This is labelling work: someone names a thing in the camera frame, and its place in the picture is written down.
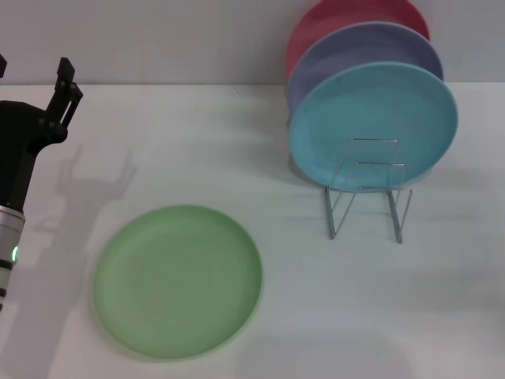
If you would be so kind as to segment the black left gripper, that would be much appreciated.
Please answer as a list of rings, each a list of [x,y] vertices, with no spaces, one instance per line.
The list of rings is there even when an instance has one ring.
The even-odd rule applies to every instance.
[[[0,54],[0,78],[7,67]],[[46,111],[27,103],[1,102],[1,205],[22,208],[39,153],[62,143],[83,93],[73,81],[75,69],[60,59],[54,94]]]

